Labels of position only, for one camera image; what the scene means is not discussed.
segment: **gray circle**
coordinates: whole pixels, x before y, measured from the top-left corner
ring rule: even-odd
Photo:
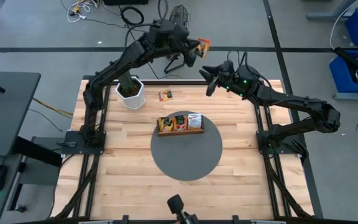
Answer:
[[[187,115],[194,112],[179,111],[168,115]],[[167,176],[191,181],[208,175],[222,156],[222,137],[212,121],[203,116],[204,133],[158,137],[154,129],[151,150],[154,162]]]

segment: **white pot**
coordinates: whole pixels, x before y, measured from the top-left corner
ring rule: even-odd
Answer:
[[[121,93],[118,91],[120,84],[118,84],[117,87],[116,87],[116,93],[121,97],[122,102],[124,102],[124,106],[126,108],[129,108],[129,109],[132,109],[132,110],[138,110],[146,102],[146,99],[144,98],[144,85],[136,77],[131,77],[131,78],[133,80],[135,80],[136,82],[138,82],[139,85],[140,85],[140,90],[137,93],[137,95],[136,96],[130,96],[130,97],[123,97],[121,95]]]

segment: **orange package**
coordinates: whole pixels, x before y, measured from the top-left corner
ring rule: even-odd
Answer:
[[[175,116],[173,119],[173,127],[175,131],[186,131],[187,117],[185,115]]]

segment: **wooden box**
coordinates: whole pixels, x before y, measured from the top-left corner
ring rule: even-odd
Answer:
[[[204,133],[204,116],[201,116],[201,128],[200,129],[192,129],[192,130],[185,130],[185,131],[169,131],[169,132],[160,132],[160,125],[159,119],[157,120],[157,130],[158,136],[178,136],[178,135],[185,135],[185,134],[202,134]]]

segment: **wooden table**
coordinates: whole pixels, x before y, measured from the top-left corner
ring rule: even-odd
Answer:
[[[72,130],[79,130],[84,121],[82,92],[87,82],[81,83]],[[271,83],[276,91],[282,91],[279,80]],[[173,100],[159,102],[158,92],[166,89],[171,89]],[[147,85],[146,104],[132,111],[123,106],[112,89],[105,125],[107,140],[99,160],[91,219],[120,220],[129,215],[131,220],[173,220],[167,199],[175,194],[182,197],[185,211],[197,214],[200,220],[230,220],[232,215],[240,219],[273,218],[264,162],[255,136],[254,106],[223,89],[217,88],[212,97],[205,96],[205,92],[204,85]],[[290,122],[287,109],[273,106],[270,110],[273,123]],[[222,136],[223,154],[218,166],[199,180],[172,179],[158,169],[152,158],[150,138],[155,120],[176,111],[205,115]],[[74,156],[62,167],[52,215],[61,211],[75,192],[82,157]],[[280,158],[289,191],[306,212],[313,213],[299,158],[294,154]],[[281,196],[276,192],[283,215]]]

